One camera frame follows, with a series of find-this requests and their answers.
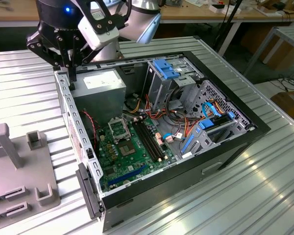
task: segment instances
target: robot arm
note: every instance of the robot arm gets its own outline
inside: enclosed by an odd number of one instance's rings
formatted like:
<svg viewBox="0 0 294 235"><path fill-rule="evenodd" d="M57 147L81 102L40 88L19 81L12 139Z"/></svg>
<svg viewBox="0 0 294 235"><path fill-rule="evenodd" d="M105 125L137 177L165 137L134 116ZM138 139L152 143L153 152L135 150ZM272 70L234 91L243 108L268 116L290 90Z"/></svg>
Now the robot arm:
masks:
<svg viewBox="0 0 294 235"><path fill-rule="evenodd" d="M54 67L67 68L71 83L76 81L76 67L90 63L120 35L150 42L160 23L157 0L119 0L109 8L104 1L36 0L38 31L27 37L27 48ZM91 2L97 3L100 14L91 13Z"/></svg>
<svg viewBox="0 0 294 235"><path fill-rule="evenodd" d="M90 3L95 1L104 18L95 19ZM110 41L119 36L131 12L111 15L102 0L36 0L38 31L27 37L27 48L54 67L68 69L70 82L76 81L76 67L87 64Z"/></svg>

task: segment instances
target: ribbed aluminum table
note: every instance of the ribbed aluminum table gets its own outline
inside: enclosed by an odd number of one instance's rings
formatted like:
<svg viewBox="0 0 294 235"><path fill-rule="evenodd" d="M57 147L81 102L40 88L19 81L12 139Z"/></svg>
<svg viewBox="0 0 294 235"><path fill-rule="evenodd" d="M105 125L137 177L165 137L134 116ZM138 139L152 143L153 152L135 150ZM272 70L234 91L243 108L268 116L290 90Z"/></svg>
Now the ribbed aluminum table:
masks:
<svg viewBox="0 0 294 235"><path fill-rule="evenodd" d="M203 41L193 37L121 44L125 57L192 51L272 129L231 166L106 234L294 234L294 122ZM60 113L51 66L28 50L0 53L0 122L11 136L48 137L61 204L0 230L12 234L100 234L90 220Z"/></svg>
<svg viewBox="0 0 294 235"><path fill-rule="evenodd" d="M283 41L288 42L294 47L294 27L273 27L268 35L265 37L263 42L260 44L252 58L250 59L246 70L244 71L244 76L248 74L248 72L251 70L261 53L264 51L266 46L269 44L271 39L274 37L274 35L278 36L280 39L279 41L274 45L272 50L268 53L266 58L264 59L264 63L266 64L269 59L273 56L273 54L276 52L276 50L281 46Z"/></svg>

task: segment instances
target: blue pcie slot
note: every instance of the blue pcie slot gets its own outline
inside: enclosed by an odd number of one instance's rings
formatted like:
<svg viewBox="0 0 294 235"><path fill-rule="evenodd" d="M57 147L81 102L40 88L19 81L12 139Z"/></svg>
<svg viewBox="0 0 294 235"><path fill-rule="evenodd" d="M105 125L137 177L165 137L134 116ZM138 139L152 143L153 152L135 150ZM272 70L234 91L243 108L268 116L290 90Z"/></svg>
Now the blue pcie slot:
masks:
<svg viewBox="0 0 294 235"><path fill-rule="evenodd" d="M141 173L143 171L143 169L146 167L146 165L142 166L141 168L134 170L132 172L129 172L123 176L120 176L116 179L110 180L108 181L108 185L113 185L113 184L117 184L118 182L124 181L132 176L138 175L139 173Z"/></svg>

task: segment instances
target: electronic equipment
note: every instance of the electronic equipment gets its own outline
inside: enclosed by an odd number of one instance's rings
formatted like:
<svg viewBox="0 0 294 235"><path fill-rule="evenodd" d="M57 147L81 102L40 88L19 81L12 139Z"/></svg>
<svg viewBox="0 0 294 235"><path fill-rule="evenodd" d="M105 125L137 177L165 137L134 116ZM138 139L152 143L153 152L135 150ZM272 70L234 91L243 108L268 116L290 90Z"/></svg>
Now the electronic equipment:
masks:
<svg viewBox="0 0 294 235"><path fill-rule="evenodd" d="M270 130L189 51L89 64L74 91L65 72L55 77L103 231L227 167Z"/></svg>

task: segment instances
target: table leg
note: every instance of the table leg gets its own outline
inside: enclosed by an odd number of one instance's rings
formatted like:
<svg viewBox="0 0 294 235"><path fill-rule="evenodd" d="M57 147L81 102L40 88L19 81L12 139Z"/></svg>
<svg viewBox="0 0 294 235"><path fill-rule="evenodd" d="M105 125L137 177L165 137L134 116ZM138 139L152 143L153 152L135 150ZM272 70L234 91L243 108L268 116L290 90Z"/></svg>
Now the table leg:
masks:
<svg viewBox="0 0 294 235"><path fill-rule="evenodd" d="M258 47L258 49L256 50L256 52L254 53L254 55L252 56L252 58L250 59L246 70L243 72L243 75L246 76L248 74L248 72L251 70L251 68L253 67L253 65L255 64L255 62L257 61L258 57L261 55L261 53L264 51L264 49L266 48L266 46L268 45L268 43L270 42L270 40L272 39L273 35L274 35L274 31L275 31L275 27L273 27L270 32L268 33L268 35L265 37L265 39L263 40L263 42L260 44L260 46Z"/></svg>
<svg viewBox="0 0 294 235"><path fill-rule="evenodd" d="M274 47L271 49L271 51L268 53L268 55L263 60L263 63L266 64L271 59L271 57L275 54L275 52L279 49L281 44L283 43L283 39L279 39L279 41L274 45Z"/></svg>
<svg viewBox="0 0 294 235"><path fill-rule="evenodd" d="M224 42L223 42L223 44L222 44L222 46L221 46L219 52L218 52L218 54L219 54L220 56L223 56L223 55L224 55L226 49L227 49L228 46L230 45L230 43L231 43L231 41L232 41L234 35L236 34L237 30L238 30L239 27L240 27L240 25L241 25L241 22L235 22L235 23L233 23L233 25L232 25L232 27L231 27L229 33L227 34L227 36L226 36L226 38L225 38L225 40L224 40Z"/></svg>

